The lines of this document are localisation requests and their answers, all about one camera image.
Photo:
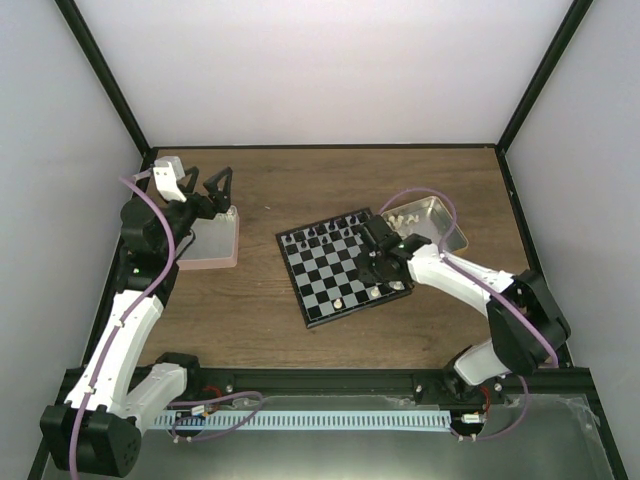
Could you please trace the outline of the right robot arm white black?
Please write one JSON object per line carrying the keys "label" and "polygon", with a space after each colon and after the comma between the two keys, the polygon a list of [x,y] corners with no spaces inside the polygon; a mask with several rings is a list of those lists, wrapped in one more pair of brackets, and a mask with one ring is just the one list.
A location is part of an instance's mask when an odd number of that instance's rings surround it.
{"label": "right robot arm white black", "polygon": [[379,215],[354,231],[362,241],[356,258],[362,282],[432,287],[486,318],[489,339],[457,354],[443,370],[451,400],[468,402],[495,377],[559,367],[558,352],[571,329],[539,273],[482,267],[447,252],[443,242],[419,234],[401,237]]}

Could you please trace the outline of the black frame post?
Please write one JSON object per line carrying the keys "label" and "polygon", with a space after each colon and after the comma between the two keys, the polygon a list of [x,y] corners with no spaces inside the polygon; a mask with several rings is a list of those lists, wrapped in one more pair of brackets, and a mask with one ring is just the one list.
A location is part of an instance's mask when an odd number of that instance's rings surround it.
{"label": "black frame post", "polygon": [[136,149],[145,157],[151,147],[77,3],[55,0],[72,35],[91,66]]}
{"label": "black frame post", "polygon": [[593,0],[574,0],[570,3],[496,144],[498,154],[506,154],[513,144],[592,4]]}

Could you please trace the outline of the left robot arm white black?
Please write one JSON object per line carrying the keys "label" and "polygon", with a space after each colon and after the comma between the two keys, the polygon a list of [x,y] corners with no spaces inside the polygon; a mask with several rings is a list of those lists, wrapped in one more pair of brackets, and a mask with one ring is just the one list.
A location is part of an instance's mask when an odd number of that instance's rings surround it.
{"label": "left robot arm white black", "polygon": [[198,220],[213,221],[231,208],[233,171],[209,177],[195,190],[199,171],[156,164],[144,171],[164,200],[158,205],[138,185],[120,211],[120,263],[105,329],[75,386],[45,408],[40,429],[54,464],[77,479],[83,473],[123,478],[141,440],[174,400],[196,402],[204,392],[198,358],[168,352],[137,385],[131,383],[143,347],[164,312],[179,273],[177,250]]}

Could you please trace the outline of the pink metal tin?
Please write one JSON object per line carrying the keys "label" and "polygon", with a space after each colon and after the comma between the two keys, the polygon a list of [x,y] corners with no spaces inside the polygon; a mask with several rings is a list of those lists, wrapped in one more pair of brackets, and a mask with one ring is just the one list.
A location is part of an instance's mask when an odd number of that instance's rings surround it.
{"label": "pink metal tin", "polygon": [[239,252],[240,216],[232,205],[212,220],[197,219],[191,233],[178,247],[177,264],[181,270],[233,268]]}

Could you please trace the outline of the black frame post left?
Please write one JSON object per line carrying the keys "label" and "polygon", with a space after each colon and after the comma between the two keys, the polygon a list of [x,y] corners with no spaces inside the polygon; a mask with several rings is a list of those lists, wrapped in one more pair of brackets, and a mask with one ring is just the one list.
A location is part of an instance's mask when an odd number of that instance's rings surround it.
{"label": "black frame post left", "polygon": [[91,66],[136,149],[145,157],[151,147],[77,3],[55,0],[72,35]]}

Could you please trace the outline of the black frame back rail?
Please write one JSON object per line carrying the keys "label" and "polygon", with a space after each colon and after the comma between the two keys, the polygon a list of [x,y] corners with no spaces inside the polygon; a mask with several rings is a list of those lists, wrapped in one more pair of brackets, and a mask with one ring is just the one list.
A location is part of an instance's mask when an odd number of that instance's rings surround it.
{"label": "black frame back rail", "polygon": [[492,149],[495,143],[325,143],[325,144],[233,144],[233,145],[163,145],[155,150],[334,150],[334,149]]}

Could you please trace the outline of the black white chess board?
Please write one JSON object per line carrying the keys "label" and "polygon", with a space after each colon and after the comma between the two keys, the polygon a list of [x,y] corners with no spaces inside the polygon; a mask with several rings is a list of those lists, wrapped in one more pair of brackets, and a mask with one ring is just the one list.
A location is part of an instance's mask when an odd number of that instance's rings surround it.
{"label": "black white chess board", "polygon": [[[411,293],[358,279],[355,259],[362,244],[354,227],[372,216],[365,207],[275,235],[305,326],[308,329],[376,307]],[[370,296],[377,287],[380,295]],[[341,298],[342,309],[333,302]]]}

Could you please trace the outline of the black frame post right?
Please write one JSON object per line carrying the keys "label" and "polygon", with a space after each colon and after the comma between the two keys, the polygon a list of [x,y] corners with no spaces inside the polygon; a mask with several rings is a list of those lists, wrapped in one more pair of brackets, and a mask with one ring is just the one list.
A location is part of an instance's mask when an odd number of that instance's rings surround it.
{"label": "black frame post right", "polygon": [[592,4],[593,0],[574,0],[570,3],[496,144],[498,154],[506,154],[513,144]]}

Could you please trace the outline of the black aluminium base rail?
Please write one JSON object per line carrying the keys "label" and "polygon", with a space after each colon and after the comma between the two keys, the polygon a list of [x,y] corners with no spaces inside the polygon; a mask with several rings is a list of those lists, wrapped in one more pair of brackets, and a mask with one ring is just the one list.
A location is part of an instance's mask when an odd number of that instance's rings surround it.
{"label": "black aluminium base rail", "polygon": [[[80,378],[80,368],[66,371],[54,404],[61,404]],[[526,378],[528,391],[539,395],[578,394],[597,396],[587,368],[541,369]],[[491,400],[500,402],[504,395],[520,394],[520,381],[509,375],[483,383]],[[196,380],[197,390],[188,387],[179,400],[200,400],[213,395],[213,387],[221,393],[258,391],[267,396],[347,396],[385,395],[409,397],[419,404],[454,406],[478,404],[485,397],[479,387],[467,387],[463,396],[455,396],[445,387],[439,369],[216,369],[203,368]]]}

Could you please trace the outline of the orange metal tin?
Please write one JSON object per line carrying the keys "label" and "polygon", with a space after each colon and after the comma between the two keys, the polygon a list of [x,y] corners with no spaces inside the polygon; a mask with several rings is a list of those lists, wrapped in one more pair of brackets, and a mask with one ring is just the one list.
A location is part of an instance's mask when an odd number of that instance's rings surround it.
{"label": "orange metal tin", "polygon": [[437,196],[427,196],[385,210],[382,217],[402,238],[419,234],[438,244],[453,223],[453,217]]}

